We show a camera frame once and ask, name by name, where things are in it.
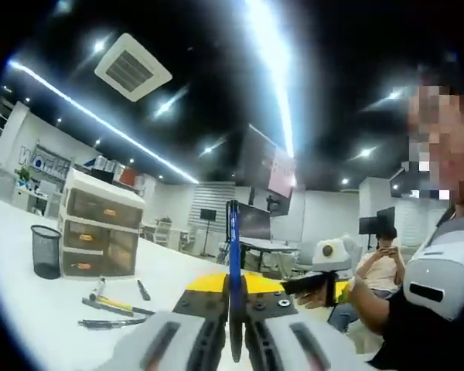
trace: office room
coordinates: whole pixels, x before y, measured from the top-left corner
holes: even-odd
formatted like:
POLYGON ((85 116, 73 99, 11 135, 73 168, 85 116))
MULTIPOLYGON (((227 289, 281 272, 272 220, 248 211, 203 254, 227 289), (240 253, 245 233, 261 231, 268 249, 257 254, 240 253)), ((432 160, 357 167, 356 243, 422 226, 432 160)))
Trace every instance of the office room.
POLYGON ((240 3, 59 1, 4 50, 11 367, 303 369, 302 323, 317 364, 375 369, 384 338, 334 318, 368 260, 404 287, 450 210, 408 110, 453 59, 404 9, 240 3))

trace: screw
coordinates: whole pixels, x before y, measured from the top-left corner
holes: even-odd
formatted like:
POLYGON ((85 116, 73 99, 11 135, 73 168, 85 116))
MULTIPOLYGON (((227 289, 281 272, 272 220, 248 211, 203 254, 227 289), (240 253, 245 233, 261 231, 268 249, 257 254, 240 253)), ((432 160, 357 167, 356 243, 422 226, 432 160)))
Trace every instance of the screw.
POLYGON ((282 299, 278 301, 278 305, 281 307, 288 307, 291 304, 291 302, 287 299, 282 299))

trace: black ceiling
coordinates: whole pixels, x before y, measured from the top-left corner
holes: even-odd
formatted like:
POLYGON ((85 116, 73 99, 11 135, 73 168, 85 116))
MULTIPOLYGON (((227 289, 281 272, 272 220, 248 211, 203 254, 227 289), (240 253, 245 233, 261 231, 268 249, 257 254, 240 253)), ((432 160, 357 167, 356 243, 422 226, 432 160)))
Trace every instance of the black ceiling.
MULTIPOLYGON (((367 176, 392 176, 408 159, 405 99, 381 100, 413 84, 416 66, 441 50, 439 40, 406 9, 387 3, 262 2, 275 9, 291 56, 286 89, 299 181, 339 190, 342 178, 357 188, 367 176), (354 158, 363 148, 376 149, 367 159, 354 158)), ((49 15, 14 60, 147 148, 199 180, 233 180, 247 124, 285 147, 270 75, 246 23, 246 1, 63 4, 70 10, 49 15), (173 76, 136 103, 94 74, 103 55, 92 56, 94 43, 107 38, 108 49, 125 32, 173 76), (159 105, 184 87, 170 112, 154 119, 159 105), (223 144, 200 156, 218 141, 223 144)), ((185 182, 24 73, 7 70, 3 84, 12 89, 8 99, 29 97, 33 113, 84 143, 101 138, 98 149, 107 157, 134 158, 140 171, 185 182)))

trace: person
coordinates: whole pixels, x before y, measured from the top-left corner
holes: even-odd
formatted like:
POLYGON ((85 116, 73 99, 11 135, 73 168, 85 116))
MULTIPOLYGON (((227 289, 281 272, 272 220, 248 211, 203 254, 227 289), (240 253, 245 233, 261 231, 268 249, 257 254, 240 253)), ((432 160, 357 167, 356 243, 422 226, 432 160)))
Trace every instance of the person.
MULTIPOLYGON (((377 234, 377 250, 364 254, 356 267, 356 274, 364 279, 367 287, 379 298, 386 299, 397 291, 404 278, 404 261, 392 243, 397 238, 393 226, 384 226, 377 234)), ((350 303, 337 305, 328 323, 340 332, 346 332, 350 323, 359 318, 350 303)))
MULTIPOLYGON (((464 216, 464 84, 457 75, 426 73, 409 104, 409 125, 429 155, 430 176, 450 190, 455 218, 464 216)), ((377 297, 356 276, 348 296, 360 320, 384 337, 370 361, 377 369, 460 369, 464 366, 464 308, 445 319, 409 302, 402 289, 387 300, 377 297)), ((324 290, 306 293, 300 305, 322 305, 324 290)))

